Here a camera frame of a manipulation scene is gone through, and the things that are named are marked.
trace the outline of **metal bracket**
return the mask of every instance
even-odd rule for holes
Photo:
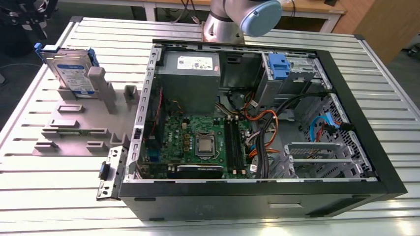
[[[107,160],[103,162],[99,178],[98,201],[121,201],[119,192],[125,178],[125,168],[129,150],[123,147],[110,149]]]

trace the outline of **green circuit board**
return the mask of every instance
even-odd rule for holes
[[[250,130],[250,122],[239,121],[242,134]],[[214,140],[214,155],[199,157],[197,155],[197,139],[211,137]],[[227,168],[226,142],[225,142],[225,118],[215,117],[178,117],[169,116],[165,129],[165,145],[161,150],[159,163],[167,164],[198,164],[218,165],[225,167],[225,178],[249,178],[250,172],[245,155],[245,171],[230,172]],[[155,175],[154,178],[166,178],[166,174]]]

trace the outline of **wooden cabinet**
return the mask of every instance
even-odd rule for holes
[[[361,34],[382,61],[393,61],[420,31],[420,0],[341,0],[334,33]]]

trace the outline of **cpu socket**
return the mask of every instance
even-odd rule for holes
[[[202,160],[215,157],[215,135],[197,135],[197,156]]]

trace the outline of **aluminum work table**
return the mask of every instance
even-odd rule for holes
[[[91,46],[114,88],[142,87],[154,38],[201,40],[201,26],[85,18],[63,47]],[[38,157],[34,144],[61,99],[45,65],[0,133],[0,233],[41,235],[420,235],[420,112],[369,44],[353,35],[274,30],[250,45],[329,50],[409,194],[322,219],[142,222],[123,202],[98,202],[105,157]]]

